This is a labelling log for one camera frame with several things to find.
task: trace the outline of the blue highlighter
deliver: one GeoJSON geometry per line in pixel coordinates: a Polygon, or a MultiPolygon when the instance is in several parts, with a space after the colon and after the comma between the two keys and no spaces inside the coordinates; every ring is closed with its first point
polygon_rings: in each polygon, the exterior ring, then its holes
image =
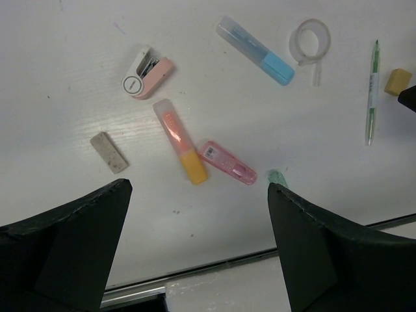
{"type": "Polygon", "coordinates": [[[293,68],[228,16],[221,20],[216,31],[282,86],[289,84],[292,80],[293,68]]]}

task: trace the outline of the orange highlighter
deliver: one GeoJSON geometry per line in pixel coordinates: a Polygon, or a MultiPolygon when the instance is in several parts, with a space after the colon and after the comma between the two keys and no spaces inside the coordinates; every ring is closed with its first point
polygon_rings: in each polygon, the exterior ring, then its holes
{"type": "Polygon", "coordinates": [[[172,102],[163,99],[153,104],[153,109],[192,184],[198,185],[204,182],[208,179],[207,171],[179,120],[172,102]]]}

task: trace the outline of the pen label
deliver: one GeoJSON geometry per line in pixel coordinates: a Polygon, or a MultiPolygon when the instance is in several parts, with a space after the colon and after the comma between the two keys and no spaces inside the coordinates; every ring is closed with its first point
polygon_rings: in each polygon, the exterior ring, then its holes
{"type": "Polygon", "coordinates": [[[216,150],[215,148],[213,148],[212,146],[210,146],[207,151],[205,152],[205,157],[207,157],[210,160],[214,160],[215,155],[218,153],[218,150],[216,150]]]}
{"type": "Polygon", "coordinates": [[[369,90],[369,108],[375,109],[377,106],[378,95],[378,73],[372,73],[370,76],[370,90],[369,90]]]}

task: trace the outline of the clear tape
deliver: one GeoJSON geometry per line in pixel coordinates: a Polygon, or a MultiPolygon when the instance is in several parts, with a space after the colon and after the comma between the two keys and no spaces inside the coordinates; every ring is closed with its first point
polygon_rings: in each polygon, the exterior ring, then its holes
{"type": "Polygon", "coordinates": [[[304,21],[292,33],[289,40],[289,51],[292,57],[298,62],[299,66],[315,64],[313,70],[312,85],[320,85],[320,76],[322,74],[322,59],[328,53],[331,47],[331,34],[328,27],[319,19],[309,19],[304,21]],[[307,55],[300,47],[300,36],[303,31],[312,31],[318,38],[318,51],[315,55],[307,55]]]}

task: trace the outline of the table surface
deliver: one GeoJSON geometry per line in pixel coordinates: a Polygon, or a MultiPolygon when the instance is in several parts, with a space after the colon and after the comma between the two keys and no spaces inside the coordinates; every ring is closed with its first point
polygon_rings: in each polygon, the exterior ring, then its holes
{"type": "Polygon", "coordinates": [[[299,195],[361,224],[414,213],[416,114],[380,90],[373,146],[364,133],[373,44],[380,89],[395,68],[416,73],[415,16],[414,0],[2,1],[1,225],[130,179],[112,287],[275,247],[273,168],[299,195]],[[223,15],[296,68],[290,85],[215,33],[223,15]],[[320,87],[289,54],[307,18],[332,37],[320,87]],[[143,43],[177,70],[138,101],[120,82],[143,43]],[[151,107],[163,98],[196,144],[216,140],[255,168],[257,183],[209,167],[210,179],[192,186],[151,107]],[[89,143],[100,131],[130,163],[118,175],[89,143]]]}

